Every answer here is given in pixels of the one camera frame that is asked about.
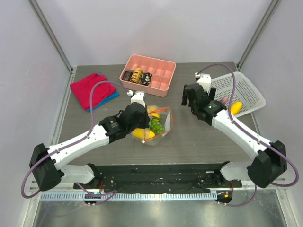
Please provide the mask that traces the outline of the yellow fake bell pepper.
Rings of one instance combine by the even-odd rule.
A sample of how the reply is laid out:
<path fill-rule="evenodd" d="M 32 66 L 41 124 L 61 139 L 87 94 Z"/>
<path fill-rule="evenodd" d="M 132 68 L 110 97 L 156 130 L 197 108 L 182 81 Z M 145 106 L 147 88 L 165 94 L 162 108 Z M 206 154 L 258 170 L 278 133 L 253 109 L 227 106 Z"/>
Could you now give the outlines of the yellow fake bell pepper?
<path fill-rule="evenodd" d="M 159 109 L 156 105 L 150 105 L 147 107 L 147 113 L 148 114 L 155 114 L 155 113 L 158 113 L 159 112 Z"/>

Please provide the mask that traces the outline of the yellow fake lemon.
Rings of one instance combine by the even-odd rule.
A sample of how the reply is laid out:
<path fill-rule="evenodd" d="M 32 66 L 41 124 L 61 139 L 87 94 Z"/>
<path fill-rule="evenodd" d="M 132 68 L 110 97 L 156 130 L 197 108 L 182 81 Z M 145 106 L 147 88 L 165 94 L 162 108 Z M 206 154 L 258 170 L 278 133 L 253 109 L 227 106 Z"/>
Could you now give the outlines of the yellow fake lemon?
<path fill-rule="evenodd" d="M 136 128 L 132 131 L 132 135 L 140 140 L 145 138 L 145 129 Z"/>

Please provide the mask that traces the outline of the green fake grapes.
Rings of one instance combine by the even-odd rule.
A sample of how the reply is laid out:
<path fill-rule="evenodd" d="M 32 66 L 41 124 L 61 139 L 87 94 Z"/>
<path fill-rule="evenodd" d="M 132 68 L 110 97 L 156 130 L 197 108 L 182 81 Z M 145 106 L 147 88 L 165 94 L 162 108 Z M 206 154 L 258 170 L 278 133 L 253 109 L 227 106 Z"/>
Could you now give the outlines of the green fake grapes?
<path fill-rule="evenodd" d="M 163 126 L 160 122 L 151 122 L 150 130 L 153 131 L 155 134 L 162 134 Z"/>

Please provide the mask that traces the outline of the clear zip top bag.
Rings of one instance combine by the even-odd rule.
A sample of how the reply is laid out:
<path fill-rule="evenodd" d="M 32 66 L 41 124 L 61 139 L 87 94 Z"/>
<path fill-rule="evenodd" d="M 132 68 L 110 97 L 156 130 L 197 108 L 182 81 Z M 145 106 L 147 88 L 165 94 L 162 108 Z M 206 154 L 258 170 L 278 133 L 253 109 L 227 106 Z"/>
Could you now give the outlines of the clear zip top bag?
<path fill-rule="evenodd" d="M 142 144 L 155 146 L 174 126 L 172 107 L 147 106 L 150 119 L 149 126 L 145 129 L 137 128 L 132 132 L 132 138 Z"/>

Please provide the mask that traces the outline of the purple fake eggplant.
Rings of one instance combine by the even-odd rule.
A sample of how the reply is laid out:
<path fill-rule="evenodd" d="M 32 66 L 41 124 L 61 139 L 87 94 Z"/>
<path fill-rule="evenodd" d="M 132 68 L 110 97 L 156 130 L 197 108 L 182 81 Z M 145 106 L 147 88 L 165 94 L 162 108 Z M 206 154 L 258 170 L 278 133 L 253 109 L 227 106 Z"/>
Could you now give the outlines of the purple fake eggplant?
<path fill-rule="evenodd" d="M 226 105 L 226 103 L 228 102 L 228 98 L 227 97 L 224 97 L 220 100 L 220 102 L 223 104 L 223 105 Z"/>

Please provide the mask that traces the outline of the yellow fake mango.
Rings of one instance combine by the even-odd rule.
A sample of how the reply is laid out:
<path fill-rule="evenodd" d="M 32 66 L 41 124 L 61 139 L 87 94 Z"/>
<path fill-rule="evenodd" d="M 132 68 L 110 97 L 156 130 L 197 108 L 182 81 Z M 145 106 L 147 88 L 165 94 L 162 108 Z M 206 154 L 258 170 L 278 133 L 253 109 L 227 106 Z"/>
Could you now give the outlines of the yellow fake mango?
<path fill-rule="evenodd" d="M 234 104 L 231 105 L 231 114 L 232 115 L 237 115 L 238 112 L 241 110 L 242 108 L 242 102 L 235 102 Z"/>

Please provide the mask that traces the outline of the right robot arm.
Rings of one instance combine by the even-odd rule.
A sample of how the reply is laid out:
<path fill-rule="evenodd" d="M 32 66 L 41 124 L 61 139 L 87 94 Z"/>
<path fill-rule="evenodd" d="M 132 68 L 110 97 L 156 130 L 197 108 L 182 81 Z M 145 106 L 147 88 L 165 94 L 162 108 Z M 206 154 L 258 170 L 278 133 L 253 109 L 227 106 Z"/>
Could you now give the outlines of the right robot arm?
<path fill-rule="evenodd" d="M 184 85 L 181 104 L 188 105 L 199 120 L 227 135 L 251 159 L 250 162 L 228 162 L 223 165 L 214 174 L 216 185 L 224 187 L 232 180 L 250 179 L 258 187 L 266 188 L 287 170 L 287 162 L 281 157 L 286 154 L 282 142 L 271 142 L 234 116 L 229 116 L 226 107 L 209 98 L 198 83 Z"/>

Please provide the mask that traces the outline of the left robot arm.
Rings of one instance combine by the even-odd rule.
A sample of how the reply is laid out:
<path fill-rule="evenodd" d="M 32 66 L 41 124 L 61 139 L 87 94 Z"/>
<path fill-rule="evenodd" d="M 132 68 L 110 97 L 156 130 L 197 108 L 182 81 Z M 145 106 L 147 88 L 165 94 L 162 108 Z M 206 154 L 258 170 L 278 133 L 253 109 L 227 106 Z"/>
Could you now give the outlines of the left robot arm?
<path fill-rule="evenodd" d="M 91 131 L 61 144 L 46 147 L 41 143 L 35 146 L 29 166 L 39 190 L 48 191 L 60 183 L 79 183 L 86 189 L 97 188 L 102 174 L 94 164 L 74 166 L 69 163 L 95 148 L 125 138 L 137 128 L 147 128 L 149 122 L 147 107 L 132 103 L 117 115 L 101 120 Z"/>

